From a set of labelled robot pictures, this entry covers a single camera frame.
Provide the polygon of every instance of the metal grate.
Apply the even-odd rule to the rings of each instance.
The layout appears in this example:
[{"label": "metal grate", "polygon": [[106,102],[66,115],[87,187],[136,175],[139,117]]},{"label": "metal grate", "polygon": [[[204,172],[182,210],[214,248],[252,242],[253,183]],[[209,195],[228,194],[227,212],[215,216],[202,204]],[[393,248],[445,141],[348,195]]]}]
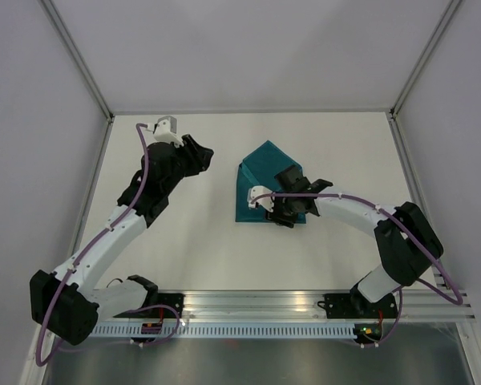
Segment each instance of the metal grate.
[{"label": "metal grate", "polygon": [[[174,323],[165,322],[160,334],[141,334],[142,322],[101,322],[91,337],[149,338],[154,335],[169,335]],[[226,323],[198,322],[180,326],[176,333],[179,338],[355,338],[353,323]]]}]

